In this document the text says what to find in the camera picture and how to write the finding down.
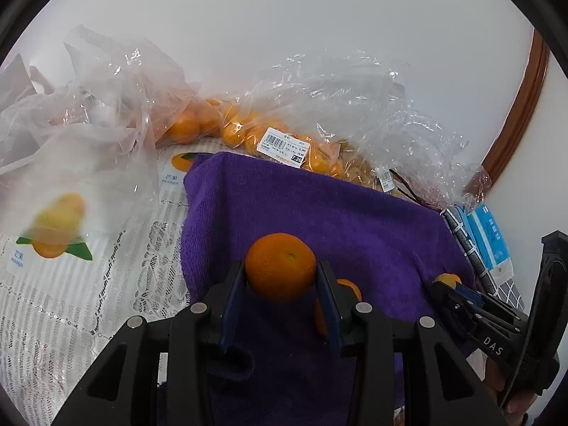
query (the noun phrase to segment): purple towel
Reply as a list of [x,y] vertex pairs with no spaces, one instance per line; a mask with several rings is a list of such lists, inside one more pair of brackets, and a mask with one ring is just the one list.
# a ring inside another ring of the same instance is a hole
[[[273,232],[302,239],[338,278],[356,283],[365,301],[391,317],[433,316],[422,283],[439,274],[456,273],[474,287],[464,254],[438,213],[427,208],[230,153],[199,157],[184,183],[189,213],[181,261],[192,300],[222,281],[230,261],[243,259],[255,240]],[[246,381],[212,385],[217,426],[345,424],[354,361],[340,359],[317,334],[314,301],[314,289],[293,303],[274,304],[248,287],[235,343],[253,354],[256,367]],[[395,373],[400,406],[400,359]]]

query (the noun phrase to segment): human hand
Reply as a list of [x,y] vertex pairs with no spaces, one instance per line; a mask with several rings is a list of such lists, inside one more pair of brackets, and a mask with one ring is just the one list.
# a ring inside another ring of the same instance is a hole
[[[489,396],[497,402],[497,397],[505,389],[505,377],[495,361],[487,358],[485,363],[484,385],[489,392]],[[516,393],[505,405],[505,419],[509,426],[521,426],[523,417],[529,407],[536,400],[536,394],[531,391],[520,391]]]

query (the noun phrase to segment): triangular cutout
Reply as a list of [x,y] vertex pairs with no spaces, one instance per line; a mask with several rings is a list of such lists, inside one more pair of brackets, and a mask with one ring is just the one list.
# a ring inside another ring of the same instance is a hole
[[438,362],[439,379],[442,383],[444,399],[451,401],[473,396],[473,388],[448,354],[448,351],[441,344],[436,344],[434,352]]
[[87,394],[91,397],[106,400],[116,400],[118,396],[118,388],[122,377],[122,367],[126,359],[126,345],[118,346],[113,355],[104,364],[103,368],[93,380]]

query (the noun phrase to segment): silver screw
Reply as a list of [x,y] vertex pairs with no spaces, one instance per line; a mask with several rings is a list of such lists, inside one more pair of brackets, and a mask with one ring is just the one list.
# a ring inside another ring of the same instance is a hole
[[130,328],[138,328],[143,324],[143,322],[144,320],[142,320],[142,317],[140,317],[139,315],[135,315],[134,317],[130,317],[126,322],[126,324]]
[[195,303],[191,304],[189,309],[194,314],[203,314],[207,310],[207,305],[205,303]]
[[431,318],[431,317],[428,317],[427,315],[421,317],[418,322],[419,322],[420,325],[422,325],[424,328],[432,328],[432,327],[434,327],[434,325],[436,324],[436,322],[434,321],[434,319]]
[[357,310],[357,312],[360,312],[362,314],[368,314],[373,310],[373,306],[371,306],[369,303],[365,303],[364,301],[362,301],[355,305],[355,309]]

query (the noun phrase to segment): brown wooden frame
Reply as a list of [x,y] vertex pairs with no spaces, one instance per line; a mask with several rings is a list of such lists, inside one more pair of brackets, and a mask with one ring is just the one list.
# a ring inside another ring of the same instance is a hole
[[530,47],[529,61],[526,65],[525,75],[505,120],[503,129],[489,149],[483,166],[489,173],[491,182],[495,184],[505,167],[517,150],[526,131],[530,119],[535,112],[539,101],[542,84],[546,74],[546,66],[550,56],[550,49],[541,35],[533,32],[532,46]]

